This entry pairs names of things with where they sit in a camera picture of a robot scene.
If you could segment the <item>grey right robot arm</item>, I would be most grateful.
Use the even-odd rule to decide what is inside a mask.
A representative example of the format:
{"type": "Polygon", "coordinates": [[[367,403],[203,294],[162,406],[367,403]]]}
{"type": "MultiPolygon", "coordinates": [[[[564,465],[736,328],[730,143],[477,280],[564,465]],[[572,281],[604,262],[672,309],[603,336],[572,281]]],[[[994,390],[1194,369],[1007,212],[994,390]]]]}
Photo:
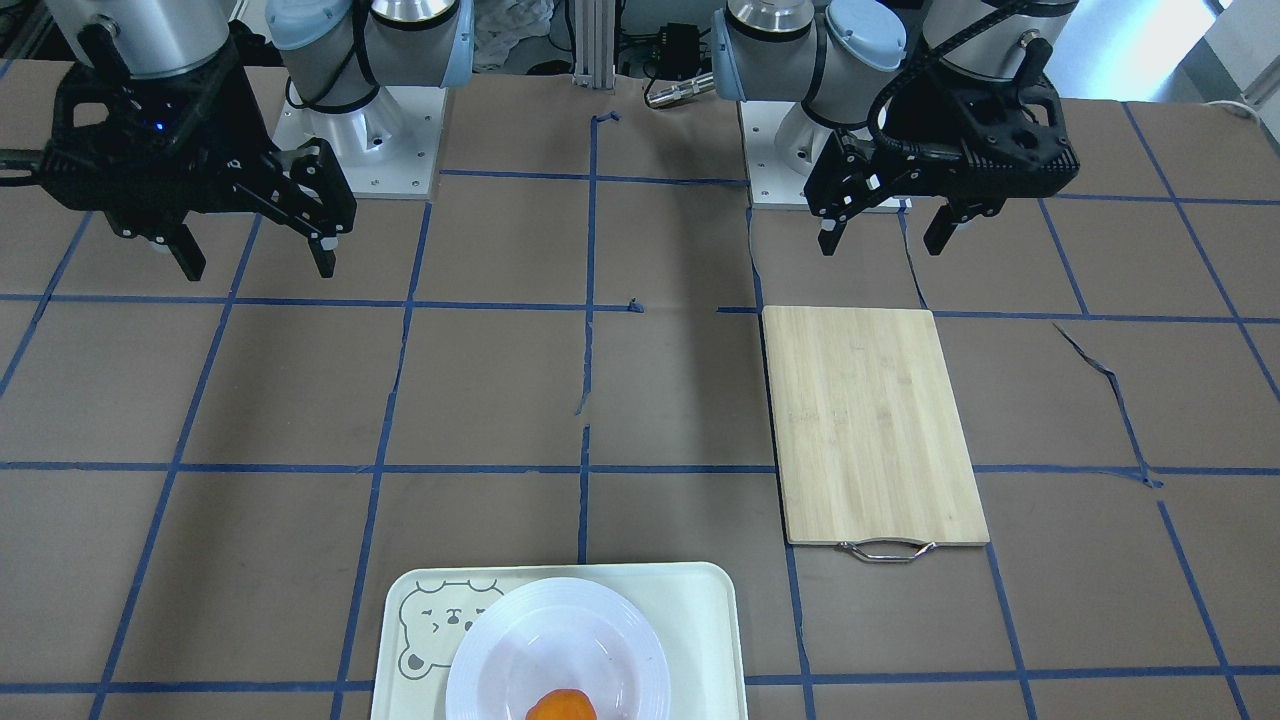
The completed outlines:
{"type": "Polygon", "coordinates": [[[474,72],[471,1],[270,1],[268,36],[218,1],[50,1],[74,63],[40,150],[3,151],[3,184],[38,186],[166,250],[206,259],[191,213],[256,213],[333,277],[357,202],[344,167],[410,141],[394,87],[474,72]]]}

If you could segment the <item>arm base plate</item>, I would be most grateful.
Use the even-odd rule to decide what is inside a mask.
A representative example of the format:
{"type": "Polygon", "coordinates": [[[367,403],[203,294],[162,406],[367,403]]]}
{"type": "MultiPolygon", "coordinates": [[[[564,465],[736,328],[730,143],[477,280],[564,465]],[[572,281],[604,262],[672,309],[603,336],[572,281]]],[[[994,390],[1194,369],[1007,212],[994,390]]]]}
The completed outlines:
{"type": "Polygon", "coordinates": [[[429,200],[448,99],[445,88],[401,86],[342,115],[287,106],[273,140],[283,149],[328,141],[356,199],[429,200]]]}
{"type": "Polygon", "coordinates": [[[740,102],[739,114],[753,206],[808,210],[805,183],[832,129],[797,102],[740,102]]]}

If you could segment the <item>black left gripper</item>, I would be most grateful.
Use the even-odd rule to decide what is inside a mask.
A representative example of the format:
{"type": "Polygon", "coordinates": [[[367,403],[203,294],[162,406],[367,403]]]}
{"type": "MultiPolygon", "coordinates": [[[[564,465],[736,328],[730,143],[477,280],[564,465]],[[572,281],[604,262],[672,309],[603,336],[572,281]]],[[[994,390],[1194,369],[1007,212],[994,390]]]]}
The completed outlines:
{"type": "Polygon", "coordinates": [[[940,256],[961,225],[998,215],[1006,199],[1051,197],[1073,182],[1082,163],[1044,74],[1053,46],[1033,38],[1029,49],[1009,81],[936,61],[900,82],[877,145],[832,131],[804,186],[822,254],[835,255],[850,219],[893,191],[943,201],[923,234],[940,256]]]}

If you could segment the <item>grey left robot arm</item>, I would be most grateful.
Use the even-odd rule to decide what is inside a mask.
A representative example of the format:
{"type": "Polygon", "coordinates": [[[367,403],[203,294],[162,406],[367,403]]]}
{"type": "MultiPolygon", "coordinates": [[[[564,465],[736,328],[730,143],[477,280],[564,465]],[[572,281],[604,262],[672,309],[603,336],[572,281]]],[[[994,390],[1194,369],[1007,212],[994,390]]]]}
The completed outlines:
{"type": "Polygon", "coordinates": [[[796,102],[829,131],[804,195],[835,254],[893,196],[940,197],[938,255],[1010,199],[1048,199],[1082,168],[1046,67],[1074,1],[933,1],[916,41],[878,1],[727,1],[712,23],[717,94],[796,102]]]}

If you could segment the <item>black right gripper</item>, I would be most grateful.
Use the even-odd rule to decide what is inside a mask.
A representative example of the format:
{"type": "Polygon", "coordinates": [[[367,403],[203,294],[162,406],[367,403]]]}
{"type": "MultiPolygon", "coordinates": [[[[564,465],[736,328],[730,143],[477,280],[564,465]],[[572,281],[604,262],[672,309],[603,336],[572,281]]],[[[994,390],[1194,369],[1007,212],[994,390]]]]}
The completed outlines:
{"type": "Polygon", "coordinates": [[[87,61],[55,94],[51,138],[29,179],[64,206],[100,211],[116,232],[141,234],[174,258],[187,281],[206,258],[183,222],[191,211],[256,211],[307,240],[320,277],[357,202],[333,146],[308,138],[280,151],[242,64],[266,41],[233,29],[195,69],[159,79],[127,74],[116,41],[83,29],[87,61]]]}

